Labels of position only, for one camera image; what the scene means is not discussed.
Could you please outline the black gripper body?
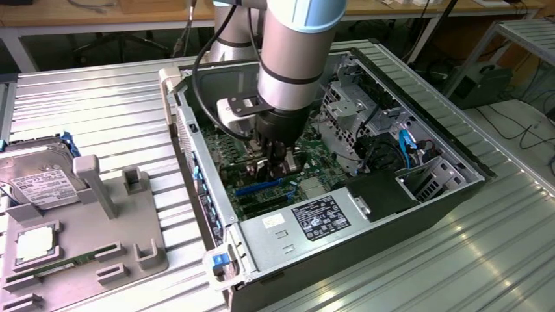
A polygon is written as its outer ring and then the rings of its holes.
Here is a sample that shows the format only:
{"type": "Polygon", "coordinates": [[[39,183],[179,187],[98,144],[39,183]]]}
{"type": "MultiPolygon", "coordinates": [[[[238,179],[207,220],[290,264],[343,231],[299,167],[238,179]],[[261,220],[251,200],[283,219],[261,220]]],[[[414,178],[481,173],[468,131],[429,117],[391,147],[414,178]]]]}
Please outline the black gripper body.
{"type": "Polygon", "coordinates": [[[257,136],[263,147],[281,143],[295,145],[303,134],[310,109],[286,111],[271,109],[257,115],[257,136]]]}

